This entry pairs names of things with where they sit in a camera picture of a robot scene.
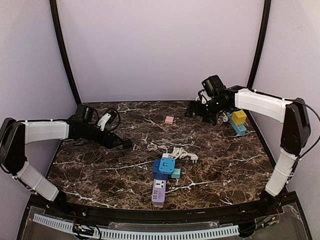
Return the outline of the yellow cube socket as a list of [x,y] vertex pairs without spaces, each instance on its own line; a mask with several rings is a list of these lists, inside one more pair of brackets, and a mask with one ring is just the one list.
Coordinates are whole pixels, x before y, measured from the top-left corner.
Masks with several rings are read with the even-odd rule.
[[243,110],[234,111],[231,116],[236,126],[243,125],[247,120],[247,115]]

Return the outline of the teal power strip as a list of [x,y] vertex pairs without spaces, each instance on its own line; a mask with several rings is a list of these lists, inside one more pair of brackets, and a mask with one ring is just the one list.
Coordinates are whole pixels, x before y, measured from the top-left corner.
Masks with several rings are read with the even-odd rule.
[[227,115],[227,118],[228,118],[228,122],[231,124],[231,126],[233,127],[237,135],[243,136],[246,134],[247,128],[245,127],[244,124],[236,125],[229,114]]

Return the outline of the small teal plug adapter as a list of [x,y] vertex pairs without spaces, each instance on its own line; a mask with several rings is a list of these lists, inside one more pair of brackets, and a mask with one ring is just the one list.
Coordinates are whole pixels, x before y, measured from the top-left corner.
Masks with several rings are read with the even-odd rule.
[[180,179],[181,177],[181,169],[180,168],[175,168],[173,173],[171,174],[172,179]]

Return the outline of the purple power strip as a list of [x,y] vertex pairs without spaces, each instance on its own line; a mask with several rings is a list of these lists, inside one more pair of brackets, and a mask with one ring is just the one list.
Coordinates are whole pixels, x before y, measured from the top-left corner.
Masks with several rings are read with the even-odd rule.
[[165,203],[166,185],[166,180],[153,180],[151,200],[154,205],[163,205]]

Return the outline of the blue adapter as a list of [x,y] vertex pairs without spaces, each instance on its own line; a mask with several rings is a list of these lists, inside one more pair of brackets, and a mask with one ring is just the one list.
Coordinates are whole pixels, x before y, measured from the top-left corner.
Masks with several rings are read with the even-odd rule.
[[173,158],[161,158],[159,163],[159,172],[171,175],[175,169],[176,160]]

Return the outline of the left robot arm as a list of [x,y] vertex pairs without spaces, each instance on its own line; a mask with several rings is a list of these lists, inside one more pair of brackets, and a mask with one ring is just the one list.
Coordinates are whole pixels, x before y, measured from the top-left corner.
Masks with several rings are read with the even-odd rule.
[[96,109],[79,104],[75,114],[67,119],[16,120],[7,117],[0,128],[1,169],[47,201],[64,202],[66,194],[30,164],[25,155],[25,146],[50,140],[84,139],[107,149],[131,147],[129,139],[122,139],[112,129],[106,129],[106,125],[118,118],[119,114],[107,111],[96,122],[92,122],[93,115],[97,113]]

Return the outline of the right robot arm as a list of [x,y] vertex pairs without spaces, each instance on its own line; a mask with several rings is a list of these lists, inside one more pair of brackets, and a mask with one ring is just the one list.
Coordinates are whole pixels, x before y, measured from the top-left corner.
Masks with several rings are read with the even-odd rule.
[[302,98],[288,99],[240,85],[226,87],[218,75],[202,81],[198,98],[189,102],[185,115],[202,117],[216,125],[221,113],[246,110],[272,118],[283,125],[280,155],[264,192],[276,197],[293,177],[298,162],[306,155],[303,148],[311,135],[308,110]]

